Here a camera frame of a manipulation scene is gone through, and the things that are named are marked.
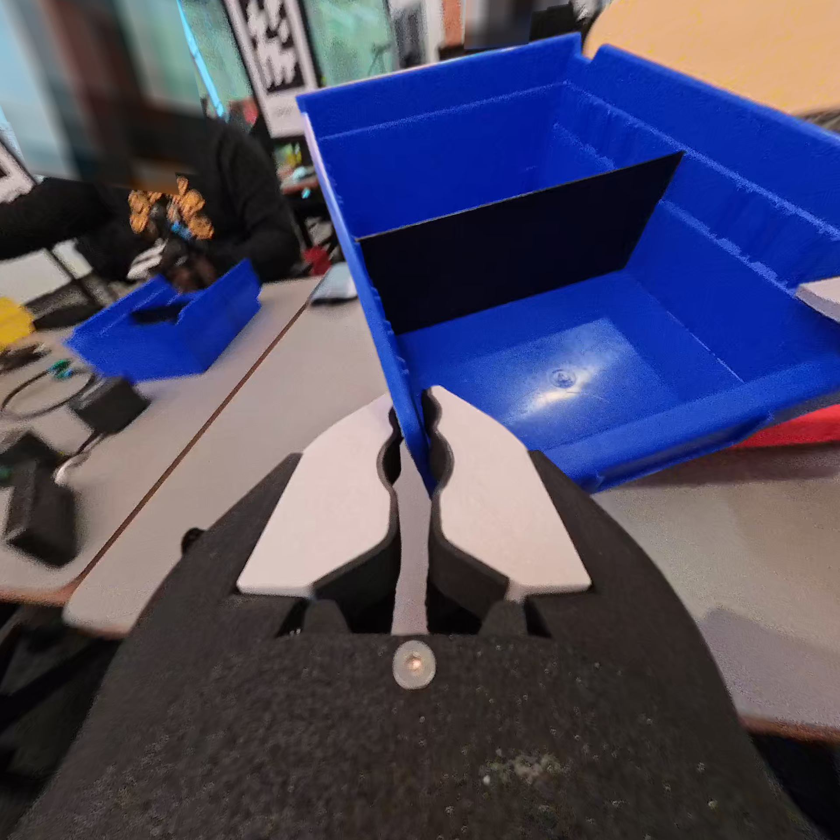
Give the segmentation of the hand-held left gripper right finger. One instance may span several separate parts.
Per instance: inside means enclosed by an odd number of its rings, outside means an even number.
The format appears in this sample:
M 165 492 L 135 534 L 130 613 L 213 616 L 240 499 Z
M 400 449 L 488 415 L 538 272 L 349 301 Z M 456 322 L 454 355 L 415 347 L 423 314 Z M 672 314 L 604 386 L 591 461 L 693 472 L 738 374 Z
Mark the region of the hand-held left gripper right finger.
M 499 604 L 592 588 L 526 445 L 433 385 L 423 393 L 435 479 L 428 536 L 429 626 L 481 627 Z

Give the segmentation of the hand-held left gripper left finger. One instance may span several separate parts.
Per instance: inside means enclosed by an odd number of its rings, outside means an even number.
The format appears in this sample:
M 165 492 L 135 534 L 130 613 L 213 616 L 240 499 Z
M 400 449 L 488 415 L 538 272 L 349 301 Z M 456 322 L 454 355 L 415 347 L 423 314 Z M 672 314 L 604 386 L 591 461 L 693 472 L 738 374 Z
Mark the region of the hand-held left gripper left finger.
M 402 433 L 383 394 L 314 439 L 240 572 L 243 595 L 333 602 L 352 632 L 391 632 L 402 566 Z

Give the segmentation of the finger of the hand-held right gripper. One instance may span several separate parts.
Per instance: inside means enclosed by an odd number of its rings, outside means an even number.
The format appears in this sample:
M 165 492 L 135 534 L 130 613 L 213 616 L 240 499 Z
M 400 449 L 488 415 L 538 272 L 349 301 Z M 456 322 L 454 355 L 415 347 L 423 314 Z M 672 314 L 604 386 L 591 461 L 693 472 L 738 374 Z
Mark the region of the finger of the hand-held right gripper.
M 825 318 L 839 323 L 839 288 L 840 277 L 829 277 L 801 283 L 795 296 Z

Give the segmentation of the red plastic bin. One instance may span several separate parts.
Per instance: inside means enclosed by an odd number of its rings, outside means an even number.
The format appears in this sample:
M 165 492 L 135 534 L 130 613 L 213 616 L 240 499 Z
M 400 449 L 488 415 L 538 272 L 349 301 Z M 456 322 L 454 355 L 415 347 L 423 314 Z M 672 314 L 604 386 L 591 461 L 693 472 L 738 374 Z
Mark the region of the red plastic bin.
M 832 445 L 839 442 L 839 405 L 820 408 L 786 422 L 765 427 L 733 448 L 783 448 Z

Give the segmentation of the large blue plastic bin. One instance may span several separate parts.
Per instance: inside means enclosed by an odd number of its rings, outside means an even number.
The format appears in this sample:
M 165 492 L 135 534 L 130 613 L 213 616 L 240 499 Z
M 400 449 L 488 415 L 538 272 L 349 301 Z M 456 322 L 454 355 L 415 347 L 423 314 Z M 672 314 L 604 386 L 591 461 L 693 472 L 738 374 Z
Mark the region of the large blue plastic bin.
M 594 492 L 838 394 L 838 134 L 578 35 L 298 98 L 406 446 L 441 385 Z M 395 334 L 359 240 L 684 151 L 624 269 Z

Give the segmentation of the grey desk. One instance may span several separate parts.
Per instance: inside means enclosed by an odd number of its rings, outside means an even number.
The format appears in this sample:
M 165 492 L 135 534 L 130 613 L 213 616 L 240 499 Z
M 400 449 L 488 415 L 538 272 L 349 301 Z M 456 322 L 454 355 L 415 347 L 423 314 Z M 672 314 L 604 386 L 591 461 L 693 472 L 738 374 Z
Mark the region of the grey desk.
M 320 276 L 263 287 L 260 311 L 205 373 L 140 386 L 150 407 L 66 474 L 78 510 L 75 559 L 52 568 L 2 543 L 2 603 L 63 606 L 303 313 Z
M 188 529 L 384 391 L 359 302 L 302 310 L 79 584 L 68 624 L 124 636 Z M 595 501 L 693 615 L 747 729 L 838 742 L 838 447 L 726 449 Z

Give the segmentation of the small blue plastic bin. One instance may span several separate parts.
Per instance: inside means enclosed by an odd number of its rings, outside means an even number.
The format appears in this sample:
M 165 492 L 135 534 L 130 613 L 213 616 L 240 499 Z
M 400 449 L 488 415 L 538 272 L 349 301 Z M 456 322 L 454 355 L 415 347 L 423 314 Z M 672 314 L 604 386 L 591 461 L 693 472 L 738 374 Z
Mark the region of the small blue plastic bin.
M 249 259 L 188 293 L 155 276 L 77 325 L 65 345 L 101 375 L 135 383 L 199 375 L 257 314 L 259 293 Z

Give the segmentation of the white flat device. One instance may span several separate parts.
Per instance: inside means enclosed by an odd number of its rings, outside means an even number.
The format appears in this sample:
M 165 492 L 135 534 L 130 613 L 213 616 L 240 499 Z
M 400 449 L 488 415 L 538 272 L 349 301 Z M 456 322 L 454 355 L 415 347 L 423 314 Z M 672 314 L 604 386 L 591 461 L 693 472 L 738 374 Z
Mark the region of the white flat device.
M 310 297 L 313 307 L 342 305 L 358 300 L 354 279 L 347 262 L 332 265 L 322 276 Z

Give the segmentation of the black power adapter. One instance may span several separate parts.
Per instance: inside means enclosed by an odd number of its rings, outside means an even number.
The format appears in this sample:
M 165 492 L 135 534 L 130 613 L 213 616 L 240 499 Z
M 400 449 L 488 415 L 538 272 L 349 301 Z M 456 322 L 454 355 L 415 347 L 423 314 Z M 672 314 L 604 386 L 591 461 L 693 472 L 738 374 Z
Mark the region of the black power adapter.
M 92 434 L 118 434 L 151 405 L 151 399 L 121 376 L 95 381 L 86 391 L 68 402 L 69 410 Z

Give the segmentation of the black bin divider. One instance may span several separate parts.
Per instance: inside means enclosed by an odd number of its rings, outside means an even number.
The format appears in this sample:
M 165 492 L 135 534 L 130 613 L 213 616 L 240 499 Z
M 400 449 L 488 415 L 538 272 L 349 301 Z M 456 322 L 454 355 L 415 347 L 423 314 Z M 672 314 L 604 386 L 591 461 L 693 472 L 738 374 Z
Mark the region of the black bin divider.
M 359 240 L 401 335 L 626 267 L 684 151 Z

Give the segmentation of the black box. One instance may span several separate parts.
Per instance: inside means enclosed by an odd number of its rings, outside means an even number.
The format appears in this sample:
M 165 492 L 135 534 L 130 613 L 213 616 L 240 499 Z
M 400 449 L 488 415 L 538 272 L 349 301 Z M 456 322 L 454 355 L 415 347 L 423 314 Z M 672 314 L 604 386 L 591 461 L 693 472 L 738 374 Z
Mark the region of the black box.
M 3 542 L 30 560 L 59 568 L 77 556 L 77 503 L 71 488 L 36 461 L 12 472 Z

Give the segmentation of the tan wooden chair back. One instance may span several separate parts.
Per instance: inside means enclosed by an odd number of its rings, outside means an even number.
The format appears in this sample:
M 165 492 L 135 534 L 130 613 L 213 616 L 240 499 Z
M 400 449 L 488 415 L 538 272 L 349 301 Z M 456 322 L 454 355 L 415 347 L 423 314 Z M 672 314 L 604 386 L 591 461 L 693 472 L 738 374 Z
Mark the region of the tan wooden chair back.
M 617 1 L 586 36 L 796 116 L 838 110 L 838 1 Z

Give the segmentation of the yellow object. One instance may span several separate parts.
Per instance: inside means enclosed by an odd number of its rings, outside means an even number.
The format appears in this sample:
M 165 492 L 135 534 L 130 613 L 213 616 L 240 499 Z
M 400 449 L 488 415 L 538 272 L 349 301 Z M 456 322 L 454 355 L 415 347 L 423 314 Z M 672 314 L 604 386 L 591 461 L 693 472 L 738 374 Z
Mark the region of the yellow object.
M 1 351 L 26 340 L 35 332 L 32 314 L 11 298 L 1 296 Z

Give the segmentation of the black and white tag poster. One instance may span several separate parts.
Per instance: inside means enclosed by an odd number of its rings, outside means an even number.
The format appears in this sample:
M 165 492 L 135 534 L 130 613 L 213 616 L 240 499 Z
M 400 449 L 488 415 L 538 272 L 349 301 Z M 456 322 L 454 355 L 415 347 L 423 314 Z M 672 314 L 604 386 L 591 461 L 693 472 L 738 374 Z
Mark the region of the black and white tag poster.
M 303 135 L 298 97 L 319 87 L 298 1 L 223 1 L 251 89 L 273 140 Z

